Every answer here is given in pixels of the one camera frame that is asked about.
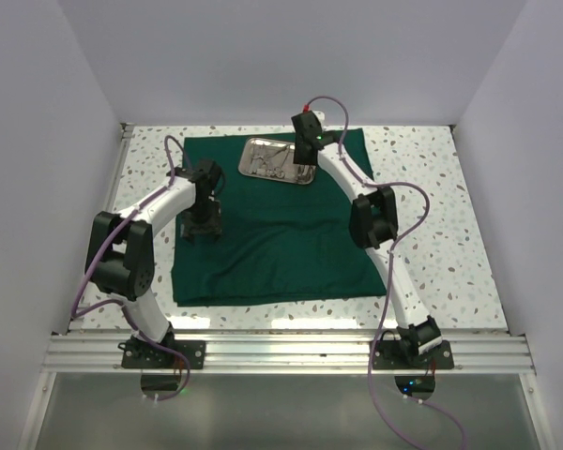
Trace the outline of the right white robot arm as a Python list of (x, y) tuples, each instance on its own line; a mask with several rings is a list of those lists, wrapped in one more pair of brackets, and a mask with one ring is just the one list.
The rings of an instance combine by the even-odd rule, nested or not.
[(411, 368), (427, 363), (442, 344), (442, 335), (429, 309), (417, 294), (402, 262), (395, 259), (400, 241), (396, 196), (388, 185), (376, 184), (350, 158), (341, 136), (325, 131), (308, 107), (292, 117), (294, 162), (325, 171), (351, 202), (349, 233), (373, 262), (395, 314), (401, 360)]

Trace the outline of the dark green surgical cloth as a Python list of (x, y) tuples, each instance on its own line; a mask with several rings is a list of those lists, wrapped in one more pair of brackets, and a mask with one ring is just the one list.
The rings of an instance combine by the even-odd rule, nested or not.
[(351, 203), (319, 170), (301, 186), (252, 178), (238, 164), (245, 136), (187, 138), (193, 163), (222, 168), (221, 236), (175, 240), (173, 299), (180, 307), (256, 306), (382, 296), (386, 288), (349, 233)]

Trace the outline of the stainless steel instrument tray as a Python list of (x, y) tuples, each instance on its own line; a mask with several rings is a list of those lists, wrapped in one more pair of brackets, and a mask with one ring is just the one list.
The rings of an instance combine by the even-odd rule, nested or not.
[(316, 168), (295, 164), (294, 153), (293, 142), (250, 137), (245, 142), (238, 171), (248, 177), (308, 185), (314, 180)]

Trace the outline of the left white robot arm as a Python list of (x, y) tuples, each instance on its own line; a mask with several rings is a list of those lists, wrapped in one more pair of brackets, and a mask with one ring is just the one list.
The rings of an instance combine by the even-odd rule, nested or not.
[(225, 175), (212, 159), (190, 170), (174, 167), (165, 183), (118, 213), (100, 212), (93, 220), (83, 284), (93, 283), (120, 305), (138, 339), (143, 356), (155, 368), (170, 366), (176, 345), (168, 339), (172, 326), (152, 291), (155, 275), (153, 240), (170, 222), (180, 219), (181, 236), (215, 240), (222, 235), (221, 202)]

